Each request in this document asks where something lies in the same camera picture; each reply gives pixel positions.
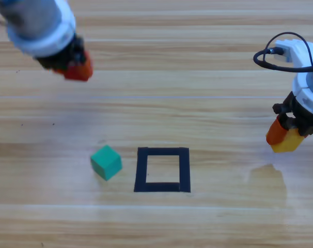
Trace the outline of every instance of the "black tape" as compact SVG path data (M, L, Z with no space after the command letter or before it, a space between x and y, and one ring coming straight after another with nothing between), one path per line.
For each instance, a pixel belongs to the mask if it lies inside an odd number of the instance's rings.
M179 156L179 182L146 182L148 156ZM134 192L191 192L188 148L139 147Z

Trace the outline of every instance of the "green cube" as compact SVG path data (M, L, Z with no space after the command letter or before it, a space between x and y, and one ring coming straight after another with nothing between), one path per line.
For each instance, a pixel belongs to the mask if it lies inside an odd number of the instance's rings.
M91 165L104 180L110 180L122 169L121 156L110 146L104 146L91 156Z

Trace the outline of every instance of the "cable connector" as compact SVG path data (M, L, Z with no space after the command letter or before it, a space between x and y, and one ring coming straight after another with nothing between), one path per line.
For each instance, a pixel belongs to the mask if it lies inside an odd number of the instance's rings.
M268 48L270 51L270 54L277 54L277 55L283 55L285 53L285 50L283 48L274 47L274 48Z

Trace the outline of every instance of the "table surface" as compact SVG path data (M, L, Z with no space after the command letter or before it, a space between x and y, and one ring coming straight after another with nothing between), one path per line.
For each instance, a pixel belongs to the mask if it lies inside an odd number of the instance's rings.
M0 247L313 248L313 136L293 153L265 141L295 74L253 63L278 33L313 42L313 0L70 5L87 83L0 26ZM123 163L108 182L89 160L104 145ZM191 193L134 192L138 147L188 147ZM177 157L148 158L148 182L178 180Z

